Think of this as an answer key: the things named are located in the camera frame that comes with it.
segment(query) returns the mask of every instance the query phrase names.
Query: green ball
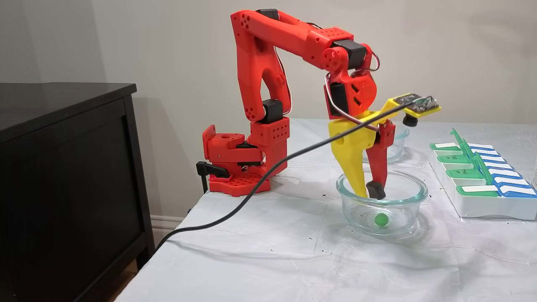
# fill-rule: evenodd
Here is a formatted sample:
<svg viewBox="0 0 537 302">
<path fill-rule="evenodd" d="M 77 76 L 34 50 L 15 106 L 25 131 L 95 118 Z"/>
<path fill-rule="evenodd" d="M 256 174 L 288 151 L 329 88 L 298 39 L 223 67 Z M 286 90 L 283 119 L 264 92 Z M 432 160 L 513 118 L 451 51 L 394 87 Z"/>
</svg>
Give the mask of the green ball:
<svg viewBox="0 0 537 302">
<path fill-rule="evenodd" d="M 389 218 L 388 215 L 384 213 L 378 213 L 375 216 L 375 224 L 378 226 L 385 226 L 388 224 Z"/>
</svg>

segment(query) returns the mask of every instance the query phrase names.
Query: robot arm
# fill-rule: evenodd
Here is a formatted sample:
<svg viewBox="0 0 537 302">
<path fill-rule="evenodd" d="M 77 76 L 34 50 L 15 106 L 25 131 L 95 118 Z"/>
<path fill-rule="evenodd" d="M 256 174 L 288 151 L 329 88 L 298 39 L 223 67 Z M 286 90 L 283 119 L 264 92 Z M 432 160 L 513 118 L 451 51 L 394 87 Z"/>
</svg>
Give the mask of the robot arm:
<svg viewBox="0 0 537 302">
<path fill-rule="evenodd" d="M 329 124 L 331 136 L 398 105 L 391 99 L 381 111 L 369 111 L 376 96 L 371 60 L 375 57 L 378 67 L 378 57 L 368 45 L 354 42 L 353 35 L 346 31 L 337 27 L 320 28 L 276 9 L 238 11 L 231 15 L 231 23 L 237 45 L 238 82 L 244 112 L 250 121 L 250 135 L 245 139 L 243 134 L 216 133 L 214 125 L 205 130 L 205 158 L 213 165 L 203 167 L 207 164 L 198 163 L 198 173 L 205 177 L 209 171 L 219 172 L 211 173 L 211 191 L 245 195 L 287 155 L 290 130 L 289 119 L 284 115 L 291 111 L 292 100 L 276 47 L 328 72 L 324 91 L 328 116 L 333 120 Z M 261 81 L 265 82 L 271 99 L 262 100 Z M 434 112 L 431 109 L 420 114 Z M 384 118 L 378 125 L 368 125 L 331 144 L 356 194 L 366 197 L 367 188 L 370 197 L 384 198 L 386 152 L 393 143 L 394 133 L 395 125 Z M 366 149 L 373 174 L 367 185 L 362 170 L 362 151 Z M 286 167 L 287 163 L 280 165 L 270 177 Z M 216 168 L 223 168 L 227 174 Z M 258 191 L 269 189 L 266 180 Z"/>
</svg>

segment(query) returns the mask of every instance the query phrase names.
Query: circuit board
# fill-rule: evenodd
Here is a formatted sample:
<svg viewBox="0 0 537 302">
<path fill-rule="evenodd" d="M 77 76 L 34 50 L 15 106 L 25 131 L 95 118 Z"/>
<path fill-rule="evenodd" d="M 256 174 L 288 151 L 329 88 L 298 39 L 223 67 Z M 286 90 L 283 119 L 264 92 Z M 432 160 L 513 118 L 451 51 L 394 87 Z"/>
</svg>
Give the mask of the circuit board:
<svg viewBox="0 0 537 302">
<path fill-rule="evenodd" d="M 397 104 L 406 104 L 408 102 L 411 102 L 419 98 L 421 98 L 421 96 L 417 94 L 407 94 L 404 96 L 394 98 L 394 101 Z M 412 104 L 408 106 L 407 108 L 412 110 L 413 112 L 422 113 L 422 112 L 435 109 L 436 107 L 438 107 L 438 103 L 434 98 L 426 98 L 421 101 L 418 101 L 418 103 L 416 104 Z"/>
</svg>

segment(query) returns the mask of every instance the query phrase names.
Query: black dresser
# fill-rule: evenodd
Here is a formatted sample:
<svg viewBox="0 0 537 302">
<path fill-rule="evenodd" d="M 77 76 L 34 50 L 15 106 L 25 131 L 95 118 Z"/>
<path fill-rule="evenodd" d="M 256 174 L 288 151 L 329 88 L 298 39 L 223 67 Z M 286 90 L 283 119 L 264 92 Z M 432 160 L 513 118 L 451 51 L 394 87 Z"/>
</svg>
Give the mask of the black dresser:
<svg viewBox="0 0 537 302">
<path fill-rule="evenodd" d="M 0 301 L 97 301 L 153 254 L 134 92 L 0 83 Z"/>
</svg>

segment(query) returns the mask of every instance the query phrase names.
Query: white label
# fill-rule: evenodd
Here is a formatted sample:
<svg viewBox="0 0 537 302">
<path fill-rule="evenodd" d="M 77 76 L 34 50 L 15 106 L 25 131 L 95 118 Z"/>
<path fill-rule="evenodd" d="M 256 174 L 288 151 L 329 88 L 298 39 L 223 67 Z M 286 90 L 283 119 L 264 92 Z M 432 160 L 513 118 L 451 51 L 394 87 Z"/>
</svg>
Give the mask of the white label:
<svg viewBox="0 0 537 302">
<path fill-rule="evenodd" d="M 506 177 L 495 177 L 494 180 L 497 183 L 514 183 L 514 184 L 523 184 L 523 185 L 529 185 L 527 181 L 524 179 L 513 179 L 513 178 L 506 178 Z"/>
<path fill-rule="evenodd" d="M 437 148 L 447 148 L 447 147 L 458 147 L 459 145 L 455 144 L 454 142 L 447 142 L 447 143 L 437 143 L 434 146 Z"/>
<path fill-rule="evenodd" d="M 535 190 L 533 189 L 530 189 L 530 188 L 519 188 L 519 187 L 516 187 L 516 186 L 510 186 L 510 185 L 503 185 L 500 190 L 502 191 L 502 193 L 507 193 L 507 192 L 518 192 L 518 193 L 525 193 L 525 194 L 531 194 L 531 195 L 537 195 L 537 193 L 535 193 Z"/>
<path fill-rule="evenodd" d="M 477 148 L 485 148 L 485 149 L 492 149 L 494 150 L 494 147 L 491 145 L 480 145 L 478 143 L 468 143 L 470 147 L 477 147 Z"/>
<path fill-rule="evenodd" d="M 499 155 L 498 152 L 494 150 L 479 150 L 479 149 L 472 149 L 472 153 L 479 153 L 479 154 L 490 154 L 490 155 Z"/>
<path fill-rule="evenodd" d="M 485 192 L 485 191 L 498 191 L 495 185 L 467 185 L 463 186 L 464 192 Z"/>
<path fill-rule="evenodd" d="M 506 163 L 495 163 L 495 162 L 485 162 L 485 166 L 487 167 L 495 167 L 495 168 L 504 168 L 504 169 L 513 169 L 512 166 L 506 164 Z"/>
<path fill-rule="evenodd" d="M 520 177 L 520 174 L 516 173 L 515 171 L 510 171 L 510 170 L 489 169 L 489 173 Z"/>
<path fill-rule="evenodd" d="M 497 162 L 505 162 L 505 159 L 501 156 L 486 156 L 486 155 L 480 155 L 483 160 L 488 161 L 497 161 Z"/>
</svg>

